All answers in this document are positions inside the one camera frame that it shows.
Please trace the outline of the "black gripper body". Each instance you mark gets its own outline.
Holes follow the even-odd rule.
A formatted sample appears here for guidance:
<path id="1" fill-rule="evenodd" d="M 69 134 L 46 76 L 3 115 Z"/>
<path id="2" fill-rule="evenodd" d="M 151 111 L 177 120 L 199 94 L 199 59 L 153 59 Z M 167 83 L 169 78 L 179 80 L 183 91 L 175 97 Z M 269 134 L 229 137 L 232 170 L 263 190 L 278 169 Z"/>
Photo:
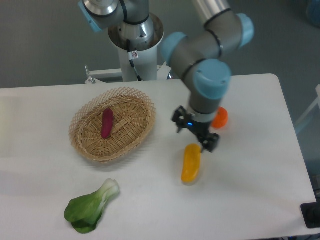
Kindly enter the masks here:
<path id="1" fill-rule="evenodd" d="M 209 142 L 213 139 L 209 132 L 212 120 L 210 114 L 187 113 L 184 116 L 186 128 L 195 135 L 199 143 Z"/>

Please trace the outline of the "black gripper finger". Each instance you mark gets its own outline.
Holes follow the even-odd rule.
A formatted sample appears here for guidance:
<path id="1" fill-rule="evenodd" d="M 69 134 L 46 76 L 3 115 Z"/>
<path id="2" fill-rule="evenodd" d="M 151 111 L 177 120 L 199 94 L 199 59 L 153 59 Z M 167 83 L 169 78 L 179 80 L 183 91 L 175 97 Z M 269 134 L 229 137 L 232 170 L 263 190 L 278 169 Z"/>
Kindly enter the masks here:
<path id="1" fill-rule="evenodd" d="M 210 153 L 218 146 L 220 136 L 216 133 L 208 132 L 205 135 L 198 137 L 198 141 L 201 143 L 201 152 L 208 151 Z"/>
<path id="2" fill-rule="evenodd" d="M 182 129 L 187 129 L 187 122 L 185 117 L 187 115 L 187 111 L 183 106 L 179 106 L 173 113 L 171 121 L 175 123 L 177 133 L 180 133 Z"/>

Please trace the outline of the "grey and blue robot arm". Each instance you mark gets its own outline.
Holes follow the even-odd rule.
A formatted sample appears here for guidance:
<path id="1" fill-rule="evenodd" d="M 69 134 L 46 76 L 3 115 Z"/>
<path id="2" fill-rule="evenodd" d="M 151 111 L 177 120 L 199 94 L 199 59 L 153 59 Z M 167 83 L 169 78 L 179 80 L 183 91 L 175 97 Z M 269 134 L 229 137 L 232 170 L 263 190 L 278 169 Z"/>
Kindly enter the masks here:
<path id="1" fill-rule="evenodd" d="M 147 0 L 81 0 L 78 6 L 93 31 L 108 31 L 125 82 L 154 80 L 157 49 L 161 50 L 166 64 L 190 91 L 187 108 L 179 107 L 172 121 L 212 152 L 220 137 L 210 133 L 210 124 L 231 79 L 230 68 L 220 58 L 248 44 L 255 29 L 252 20 L 235 14 L 226 0 L 193 4 L 204 27 L 194 39 L 182 32 L 164 37 L 162 22 L 150 12 Z"/>

